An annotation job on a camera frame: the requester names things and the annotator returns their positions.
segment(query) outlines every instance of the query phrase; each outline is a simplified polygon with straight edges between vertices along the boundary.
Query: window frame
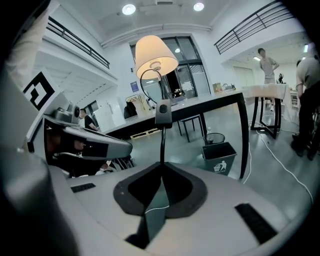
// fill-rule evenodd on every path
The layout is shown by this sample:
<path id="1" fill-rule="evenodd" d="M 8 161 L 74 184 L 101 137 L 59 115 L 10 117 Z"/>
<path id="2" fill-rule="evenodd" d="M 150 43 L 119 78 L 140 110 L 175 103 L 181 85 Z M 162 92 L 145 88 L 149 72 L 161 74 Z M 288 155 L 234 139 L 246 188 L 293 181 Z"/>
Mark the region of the window frame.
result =
<path id="1" fill-rule="evenodd" d="M 93 111 L 93 108 L 92 108 L 92 104 L 94 104 L 94 103 L 96 103 L 97 104 L 97 106 L 98 106 L 98 109 L 99 109 L 99 105 L 98 105 L 98 103 L 97 103 L 97 101 L 96 100 L 94 100 L 93 102 L 91 102 L 90 104 L 88 104 L 87 106 L 85 106 L 84 107 L 84 109 L 88 109 L 89 110 L 89 114 L 91 115 L 91 117 L 92 117 L 92 120 L 93 120 L 93 124 L 95 125 L 95 127 L 99 127 L 99 123 L 98 123 L 98 121 L 97 121 L 97 118 L 96 118 L 96 115 L 95 115 L 95 113 L 94 113 L 94 111 Z"/>
<path id="2" fill-rule="evenodd" d="M 191 66 L 192 65 L 202 65 L 202 67 L 204 69 L 204 64 L 203 64 L 203 62 L 202 62 L 202 60 L 200 58 L 199 52 L 197 50 L 197 47 L 195 46 L 194 41 L 192 40 L 191 36 L 169 36 L 169 37 L 161 37 L 161 39 L 163 41 L 165 41 L 167 39 L 174 39 L 175 40 L 176 44 L 178 45 L 178 47 L 180 49 L 180 52 L 181 52 L 181 55 L 182 55 L 182 58 L 183 58 L 183 60 L 181 60 L 181 61 L 178 60 L 178 66 L 182 66 L 182 65 L 186 65 L 187 66 L 189 74 L 191 75 L 191 81 L 193 83 L 193 87 L 194 87 L 194 91 L 195 91 L 195 97 L 197 97 L 198 96 L 197 86 L 195 84 L 194 76 L 192 74 L 190 65 Z M 191 43 L 197 58 L 195 58 L 195 59 L 186 59 L 186 56 L 184 55 L 183 49 L 182 49 L 181 44 L 179 42 L 179 39 L 188 39 L 189 40 L 189 42 Z M 134 62 L 136 62 L 136 55 L 134 54 L 134 51 L 133 51 L 133 48 L 135 48 L 135 47 L 136 47 L 136 43 L 130 45 L 130 49 L 131 49 L 131 52 L 132 52 L 132 56 L 133 56 Z M 204 69 L 204 74 L 205 74 L 205 78 L 206 78 L 206 81 L 207 81 L 207 85 L 209 87 L 209 93 L 211 94 L 210 84 L 209 84 L 207 72 L 206 72 L 205 69 Z"/>

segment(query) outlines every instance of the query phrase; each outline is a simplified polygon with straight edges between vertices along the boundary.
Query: ceiling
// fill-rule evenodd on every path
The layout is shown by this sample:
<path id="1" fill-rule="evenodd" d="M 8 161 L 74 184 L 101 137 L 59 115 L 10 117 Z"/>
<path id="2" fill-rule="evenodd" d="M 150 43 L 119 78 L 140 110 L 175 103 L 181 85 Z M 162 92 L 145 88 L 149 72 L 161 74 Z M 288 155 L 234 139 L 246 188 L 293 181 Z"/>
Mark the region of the ceiling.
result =
<path id="1" fill-rule="evenodd" d="M 103 40 L 125 32 L 159 24 L 194 24 L 210 26 L 229 0 L 64 0 L 95 30 L 103 31 Z M 204 3 L 202 11 L 194 11 L 197 2 Z M 124 15 L 122 8 L 134 4 L 135 13 Z"/>
<path id="2" fill-rule="evenodd" d="M 45 68 L 66 98 L 74 103 L 93 102 L 96 95 L 114 86 L 102 77 L 61 58 L 38 51 L 32 77 Z"/>
<path id="3" fill-rule="evenodd" d="M 270 40 L 261 45 L 257 45 L 242 54 L 237 55 L 231 61 L 242 62 L 249 65 L 257 65 L 257 60 L 253 57 L 259 57 L 258 48 L 264 48 L 266 54 L 276 60 L 279 64 L 297 63 L 302 57 L 311 57 L 315 54 L 313 45 L 309 47 L 309 51 L 304 53 L 305 44 L 310 44 L 311 41 L 304 32 L 293 33 L 282 36 L 274 40 Z"/>

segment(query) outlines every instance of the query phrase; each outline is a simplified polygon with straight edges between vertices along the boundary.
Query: gray floor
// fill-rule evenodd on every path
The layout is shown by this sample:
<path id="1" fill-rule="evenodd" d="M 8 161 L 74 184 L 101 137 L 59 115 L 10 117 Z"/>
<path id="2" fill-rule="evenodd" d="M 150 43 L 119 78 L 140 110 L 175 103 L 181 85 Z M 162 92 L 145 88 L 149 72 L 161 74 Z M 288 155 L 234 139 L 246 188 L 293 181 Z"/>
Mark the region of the gray floor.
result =
<path id="1" fill-rule="evenodd" d="M 252 105 L 247 108 L 247 114 L 248 119 L 251 120 L 253 116 Z M 267 108 L 263 120 L 266 123 L 273 122 L 273 116 L 269 116 L 272 114 L 273 112 L 270 112 Z M 224 134 L 225 141 L 229 142 L 237 152 L 229 177 L 238 179 L 242 155 L 242 135 L 238 107 L 230 105 L 216 109 L 206 112 L 204 117 L 206 126 L 211 128 L 211 132 Z M 201 154 L 204 143 L 197 119 L 194 120 L 194 124 L 195 131 L 193 131 L 191 121 L 186 123 L 190 142 L 187 141 L 186 135 L 183 134 L 183 126 L 181 126 L 182 136 L 180 136 L 177 123 L 174 123 L 173 127 L 167 130 L 165 160 L 206 169 Z M 294 132 L 299 129 L 296 124 L 283 118 L 281 128 Z M 290 147 L 290 142 L 292 141 L 291 132 L 281 131 L 276 140 L 264 132 L 261 133 L 263 133 L 262 137 L 264 141 L 275 156 L 308 187 L 313 197 L 315 197 L 320 183 L 320 155 L 317 155 L 313 161 L 308 160 L 306 156 L 302 158 L 298 157 Z M 290 219 L 308 210 L 311 200 L 307 191 L 273 158 L 262 142 L 261 137 L 255 131 L 249 132 L 249 140 L 252 154 L 252 169 L 244 186 L 250 187 L 261 196 L 273 202 Z M 134 164 L 136 166 L 145 166 L 146 164 L 159 161 L 160 142 L 160 132 L 132 140 L 133 151 L 131 156 Z M 250 157 L 248 158 L 243 180 L 246 179 L 250 172 L 249 163 Z M 164 188 L 161 187 L 149 208 L 165 207 L 167 205 L 166 193 Z M 155 210 L 150 212 L 150 214 L 156 215 L 161 213 Z"/>

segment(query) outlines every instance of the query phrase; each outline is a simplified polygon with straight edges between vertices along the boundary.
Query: black chair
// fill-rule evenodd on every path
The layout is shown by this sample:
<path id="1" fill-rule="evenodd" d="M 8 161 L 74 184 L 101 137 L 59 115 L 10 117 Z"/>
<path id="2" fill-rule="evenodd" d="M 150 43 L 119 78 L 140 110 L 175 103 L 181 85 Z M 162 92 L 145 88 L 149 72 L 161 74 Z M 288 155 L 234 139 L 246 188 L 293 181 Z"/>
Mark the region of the black chair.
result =
<path id="1" fill-rule="evenodd" d="M 201 119 L 200 119 L 200 115 L 199 114 L 178 121 L 178 127 L 179 127 L 180 135 L 182 136 L 179 122 L 183 122 L 184 130 L 185 130 L 186 138 L 188 139 L 188 142 L 190 142 L 190 140 L 189 140 L 189 134 L 188 134 L 187 127 L 186 127 L 186 122 L 191 120 L 192 121 L 193 130 L 196 131 L 195 130 L 195 123 L 194 123 L 194 119 L 196 119 L 196 118 L 199 119 L 201 134 L 202 134 L 202 137 L 203 137 L 204 136 L 204 131 L 203 131 L 203 127 L 202 127 L 202 123 L 201 123 Z"/>

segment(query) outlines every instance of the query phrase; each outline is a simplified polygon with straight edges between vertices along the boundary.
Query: window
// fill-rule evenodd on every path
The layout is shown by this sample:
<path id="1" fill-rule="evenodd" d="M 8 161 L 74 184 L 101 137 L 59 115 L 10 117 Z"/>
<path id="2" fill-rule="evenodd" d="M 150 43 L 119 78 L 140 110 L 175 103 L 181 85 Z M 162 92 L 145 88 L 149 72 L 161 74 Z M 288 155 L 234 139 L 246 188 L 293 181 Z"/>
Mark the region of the window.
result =
<path id="1" fill-rule="evenodd" d="M 84 107 L 84 109 L 86 111 L 86 114 L 92 117 L 94 125 L 98 128 L 99 124 L 98 124 L 98 121 L 97 121 L 96 115 L 95 115 L 95 111 L 99 109 L 97 101 L 95 100 L 94 102 L 92 102 L 88 106 Z"/>
<path id="2" fill-rule="evenodd" d="M 171 52 L 174 54 L 174 56 L 176 57 L 176 59 L 181 62 L 184 60 L 184 57 L 182 55 L 182 51 L 176 41 L 175 38 L 172 39 L 162 39 L 164 41 L 164 43 L 166 44 L 166 46 L 168 46 L 168 48 L 171 50 Z"/>
<path id="3" fill-rule="evenodd" d="M 186 98 L 210 94 L 210 87 L 202 60 L 190 36 L 175 36 L 162 38 L 179 65 L 174 72 L 163 77 L 164 83 L 173 95 L 177 86 L 183 90 Z M 134 60 L 136 45 L 131 45 Z M 159 83 L 152 80 L 142 80 L 142 86 L 150 97 L 156 101 L 161 99 Z"/>
<path id="4" fill-rule="evenodd" d="M 199 59 L 189 37 L 186 37 L 186 38 L 178 37 L 178 42 L 180 44 L 181 51 L 183 53 L 185 60 Z"/>
<path id="5" fill-rule="evenodd" d="M 205 69 L 202 65 L 190 65 L 191 73 L 194 80 L 194 85 L 198 95 L 209 94 L 209 84 Z"/>

